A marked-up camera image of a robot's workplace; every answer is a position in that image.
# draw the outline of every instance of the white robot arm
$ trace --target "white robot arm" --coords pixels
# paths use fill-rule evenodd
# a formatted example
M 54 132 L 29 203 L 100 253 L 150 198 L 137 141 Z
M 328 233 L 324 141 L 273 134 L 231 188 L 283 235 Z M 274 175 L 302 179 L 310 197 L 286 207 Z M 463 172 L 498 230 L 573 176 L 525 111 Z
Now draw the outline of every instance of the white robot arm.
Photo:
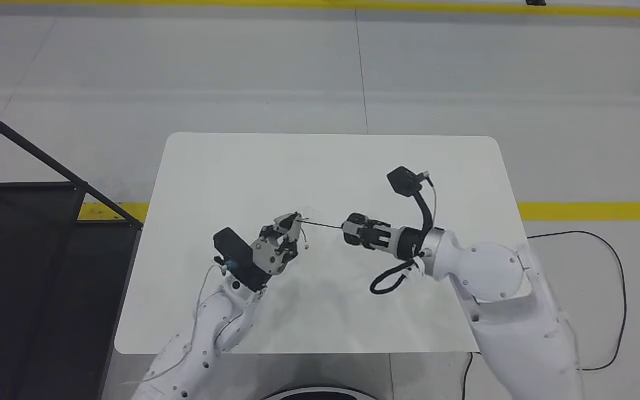
M 156 356 L 133 400 L 197 398 L 219 367 L 220 354 L 235 347 L 251 328 L 269 279 L 297 257 L 300 221 L 299 213 L 278 217 L 251 245 L 231 228 L 214 235 L 222 254 L 216 262 L 225 276 L 223 284 L 204 301 L 201 289 L 193 326 L 176 334 Z
M 396 229 L 356 213 L 342 224 L 347 243 L 382 250 L 404 261 L 374 280 L 370 290 L 388 293 L 412 269 L 438 281 L 448 277 L 483 358 L 515 400 L 582 399 L 570 327 L 528 247 L 517 252 L 492 243 L 462 248 L 453 232 L 433 227 L 419 193 L 421 181 L 432 185 L 427 173 L 416 175 L 400 167 L 387 177 L 397 193 L 416 198 L 423 229 Z M 377 288 L 395 274 L 400 277 L 393 285 Z M 516 297 L 523 275 L 532 290 Z
M 449 278 L 483 358 L 514 400 L 583 399 L 570 328 L 529 249 L 491 243 L 462 248 L 453 232 L 433 226 L 419 193 L 421 181 L 433 185 L 428 174 L 399 167 L 387 177 L 397 193 L 415 198 L 423 226 L 396 229 L 357 213 L 342 224 L 348 244 L 403 261 L 376 278 L 371 292 L 395 290 L 414 269 L 436 280 Z M 301 222 L 299 213 L 283 215 L 263 227 L 251 246 L 230 228 L 214 235 L 222 254 L 216 261 L 228 275 L 214 294 L 198 300 L 193 328 L 158 354 L 134 400 L 196 398 L 219 366 L 221 352 L 236 346 L 251 327 L 267 281 L 298 255 Z M 377 287 L 395 274 L 400 277 L 393 285 Z M 516 297 L 525 275 L 531 293 Z

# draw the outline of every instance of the black wire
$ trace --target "black wire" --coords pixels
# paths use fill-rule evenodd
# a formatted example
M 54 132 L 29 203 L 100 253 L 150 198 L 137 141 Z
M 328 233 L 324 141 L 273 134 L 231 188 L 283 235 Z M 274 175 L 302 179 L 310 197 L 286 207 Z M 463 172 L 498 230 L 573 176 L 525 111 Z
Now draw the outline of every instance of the black wire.
M 342 229 L 341 227 L 335 226 L 335 225 L 326 225 L 326 224 L 320 224 L 317 222 L 311 222 L 311 221 L 305 221 L 305 220 L 298 220 L 298 221 L 302 222 L 303 224 L 324 226 L 325 228 Z
M 396 283 L 394 283 L 393 285 L 389 286 L 388 288 L 384 288 L 384 289 L 376 289 L 376 286 L 378 286 L 383 280 L 385 280 L 386 278 L 390 277 L 393 274 L 397 274 L 398 272 L 404 271 L 407 268 L 411 268 L 411 266 L 415 264 L 413 260 L 409 260 L 409 261 L 405 261 L 402 264 L 398 265 L 397 267 L 393 267 L 390 268 L 386 271 L 384 271 L 383 273 L 381 273 L 380 275 L 378 275 L 376 277 L 376 279 L 373 280 L 373 282 L 371 282 L 371 285 L 369 285 L 369 291 L 371 291 L 371 293 L 373 294 L 387 294 L 390 292 L 393 292 L 394 290 L 396 290 L 398 288 L 398 286 L 400 286 L 400 284 L 402 283 L 402 281 L 404 281 L 407 277 L 405 275 L 401 275 L 398 280 L 396 281 Z
M 469 353 L 469 361 L 467 361 L 467 366 L 464 369 L 464 374 L 462 375 L 462 396 L 460 396 L 461 400 L 465 400 L 467 398 L 467 375 L 469 374 L 469 369 L 471 368 L 471 363 L 473 362 L 473 353 Z
M 429 210 L 429 206 L 424 201 L 424 197 L 420 194 L 420 192 L 413 195 L 413 198 L 416 199 L 416 203 L 418 203 L 418 207 L 420 208 L 420 212 L 422 213 L 422 234 L 426 235 L 427 232 L 433 228 L 433 217 L 431 216 L 431 211 Z
M 616 342 L 616 350 L 613 353 L 613 357 L 611 357 L 611 360 L 608 363 L 601 365 L 599 367 L 594 367 L 594 368 L 582 368 L 583 371 L 600 371 L 609 367 L 611 364 L 613 364 L 616 358 L 618 358 L 618 353 L 620 352 L 620 346 L 622 344 L 622 335 L 624 334 L 624 328 L 627 325 L 627 284 L 624 279 L 624 268 L 622 267 L 622 261 L 620 260 L 620 256 L 618 255 L 616 250 L 613 248 L 613 246 L 611 246 L 611 244 L 609 244 L 609 242 L 607 242 L 604 238 L 596 235 L 595 233 L 588 232 L 588 231 L 571 230 L 571 231 L 563 231 L 563 232 L 543 233 L 541 235 L 528 236 L 527 238 L 536 239 L 541 237 L 560 236 L 560 235 L 568 235 L 573 233 L 581 233 L 581 234 L 589 235 L 596 239 L 599 239 L 602 243 L 604 243 L 609 248 L 609 250 L 611 250 L 611 252 L 616 258 L 616 261 L 618 262 L 618 267 L 620 269 L 620 283 L 622 285 L 623 311 L 622 311 L 622 324 L 620 324 L 620 333 L 618 334 L 618 340 Z

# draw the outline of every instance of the white table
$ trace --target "white table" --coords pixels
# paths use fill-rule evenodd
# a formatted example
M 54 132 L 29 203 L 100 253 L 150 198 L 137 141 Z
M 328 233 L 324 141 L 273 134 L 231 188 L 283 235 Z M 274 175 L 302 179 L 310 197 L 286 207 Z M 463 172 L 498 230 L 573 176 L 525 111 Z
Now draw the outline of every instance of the white table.
M 232 227 L 246 242 L 281 214 L 339 225 L 360 212 L 421 226 L 413 199 L 386 174 L 428 169 L 436 225 L 463 245 L 526 240 L 496 142 L 488 137 L 176 133 L 166 144 L 115 345 L 153 354 L 185 325 L 216 255 L 212 236 Z M 423 190 L 431 203 L 428 188 Z M 349 246 L 339 231 L 305 226 L 308 250 L 271 279 L 255 325 L 234 353 L 398 353 L 476 348 L 449 282 L 416 276 L 375 296 L 370 282 L 398 264 Z M 221 276 L 214 271 L 206 291 Z

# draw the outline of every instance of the concrete floor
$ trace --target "concrete floor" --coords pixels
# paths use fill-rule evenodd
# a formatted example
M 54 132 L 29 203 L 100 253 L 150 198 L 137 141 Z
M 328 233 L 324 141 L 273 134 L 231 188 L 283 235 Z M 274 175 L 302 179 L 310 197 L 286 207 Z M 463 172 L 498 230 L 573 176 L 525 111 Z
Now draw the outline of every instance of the concrete floor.
M 227 8 L 0 12 L 0 119 L 118 201 L 149 201 L 164 141 L 176 131 L 488 135 L 501 146 L 518 201 L 640 199 L 636 20 Z M 0 139 L 0 181 L 51 179 L 58 177 Z M 531 234 L 593 230 L 620 252 L 630 304 L 623 351 L 585 383 L 590 400 L 636 399 L 640 223 L 525 227 Z M 613 259 L 590 238 L 541 239 L 535 247 L 572 316 L 583 363 L 604 362 L 621 318 Z M 381 399 L 457 399 L 465 361 L 464 354 L 226 357 L 211 398 L 341 383 Z M 105 398 L 126 398 L 132 387 L 118 383 L 139 378 L 149 361 L 114 355 Z M 481 359 L 467 398 L 508 398 Z

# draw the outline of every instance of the yellow floor line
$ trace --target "yellow floor line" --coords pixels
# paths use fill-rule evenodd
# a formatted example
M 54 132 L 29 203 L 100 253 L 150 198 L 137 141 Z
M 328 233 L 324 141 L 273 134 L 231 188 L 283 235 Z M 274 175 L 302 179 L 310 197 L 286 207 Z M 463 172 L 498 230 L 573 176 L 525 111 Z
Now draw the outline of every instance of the yellow floor line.
M 120 203 L 144 221 L 149 203 Z M 640 221 L 640 203 L 518 203 L 523 221 Z M 85 203 L 80 220 L 113 220 L 118 215 L 101 203 Z
M 640 18 L 640 8 L 524 4 L 465 4 L 422 1 L 368 0 L 0 0 L 0 4 L 20 5 L 76 5 L 76 6 L 229 6 L 360 9 L 379 11 L 417 11 L 450 13 L 532 14 L 582 17 Z

